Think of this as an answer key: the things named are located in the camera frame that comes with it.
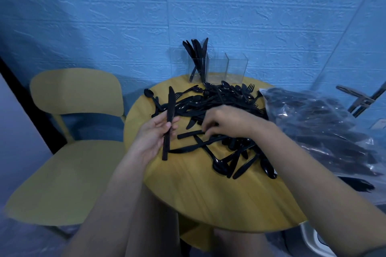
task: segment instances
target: round wooden table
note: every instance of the round wooden table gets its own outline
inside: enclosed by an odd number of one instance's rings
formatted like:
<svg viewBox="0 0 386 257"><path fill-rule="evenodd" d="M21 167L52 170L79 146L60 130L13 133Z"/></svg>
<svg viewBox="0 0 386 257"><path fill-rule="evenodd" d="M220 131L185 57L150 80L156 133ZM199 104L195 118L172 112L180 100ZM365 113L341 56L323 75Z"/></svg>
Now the round wooden table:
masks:
<svg viewBox="0 0 386 257"><path fill-rule="evenodd" d="M254 94L259 88L270 84L244 77L246 85L255 84ZM186 75L174 77L154 86L154 96L160 104L167 103L169 86L175 92L191 87ZM189 92L184 97L194 95ZM257 100L264 107L263 98ZM124 128L124 143L128 149L140 126L151 118L155 106L151 99L140 96L127 115ZM189 118L182 117L177 133L185 133ZM200 130L199 125L189 131ZM196 144L193 138L174 140L171 149ZM210 150L223 158L231 152L214 143ZM240 157L236 170L246 162ZM272 232L285 230L306 220L290 191L280 176L268 178L259 162L252 165L236 180L215 173L212 160L203 150L186 154L169 154L168 161L161 160L161 151L147 167L144 182L149 189L167 205L180 214L180 234L187 243L203 250L210 248L212 227L239 232Z"/></svg>

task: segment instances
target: chair backrest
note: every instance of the chair backrest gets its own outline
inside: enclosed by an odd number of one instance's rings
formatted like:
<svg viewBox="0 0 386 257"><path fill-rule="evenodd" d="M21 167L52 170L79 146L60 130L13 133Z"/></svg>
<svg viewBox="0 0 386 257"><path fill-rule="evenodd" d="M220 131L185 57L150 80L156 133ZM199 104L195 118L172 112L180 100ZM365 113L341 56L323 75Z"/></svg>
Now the chair backrest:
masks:
<svg viewBox="0 0 386 257"><path fill-rule="evenodd" d="M87 68L44 71L30 83L35 105L51 114L123 115L122 89L111 73Z"/></svg>

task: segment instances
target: left hand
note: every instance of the left hand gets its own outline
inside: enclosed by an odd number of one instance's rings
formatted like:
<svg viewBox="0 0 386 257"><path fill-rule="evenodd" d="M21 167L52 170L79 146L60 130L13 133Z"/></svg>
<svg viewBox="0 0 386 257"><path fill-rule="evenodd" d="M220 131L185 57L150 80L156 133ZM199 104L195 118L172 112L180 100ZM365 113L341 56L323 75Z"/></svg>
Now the left hand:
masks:
<svg viewBox="0 0 386 257"><path fill-rule="evenodd" d="M145 166L156 157L159 148L164 142L165 133L171 128L170 140L176 136L176 124L180 117L174 117L172 123L166 122L167 111L150 119L139 129L128 154L139 157Z"/></svg>

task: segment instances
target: hand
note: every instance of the hand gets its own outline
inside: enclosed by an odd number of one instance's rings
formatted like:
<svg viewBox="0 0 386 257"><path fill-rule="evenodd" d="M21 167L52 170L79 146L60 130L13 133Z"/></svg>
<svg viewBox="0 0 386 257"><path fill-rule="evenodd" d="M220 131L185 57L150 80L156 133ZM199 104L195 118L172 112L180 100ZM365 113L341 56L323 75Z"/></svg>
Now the hand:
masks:
<svg viewBox="0 0 386 257"><path fill-rule="evenodd" d="M223 134L233 138L250 138L254 127L265 126L268 123L267 120L242 109L221 105L206 112L201 127L207 138L213 134Z"/></svg>
<svg viewBox="0 0 386 257"><path fill-rule="evenodd" d="M144 123L128 151L128 154L141 158L145 165L156 157L164 142L164 135L170 128L170 140L177 136L178 125L176 123L180 118L174 117L172 123L166 122L166 113L167 111Z"/></svg>

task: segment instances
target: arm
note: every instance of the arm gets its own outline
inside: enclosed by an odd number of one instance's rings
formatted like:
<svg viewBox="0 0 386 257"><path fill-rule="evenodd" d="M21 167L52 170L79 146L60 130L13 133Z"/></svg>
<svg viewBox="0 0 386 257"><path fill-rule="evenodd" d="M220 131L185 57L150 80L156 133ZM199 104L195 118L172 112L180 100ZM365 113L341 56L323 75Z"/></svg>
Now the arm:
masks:
<svg viewBox="0 0 386 257"><path fill-rule="evenodd" d="M386 245L386 215L313 159L275 124L240 109L220 106L206 113L202 129L207 136L252 138L311 225L338 256L360 256Z"/></svg>
<svg viewBox="0 0 386 257"><path fill-rule="evenodd" d="M65 249L64 257L123 256L147 164L157 155L163 135L171 126L166 112L145 123L128 153L119 163L79 231ZM175 137L173 119L172 137Z"/></svg>

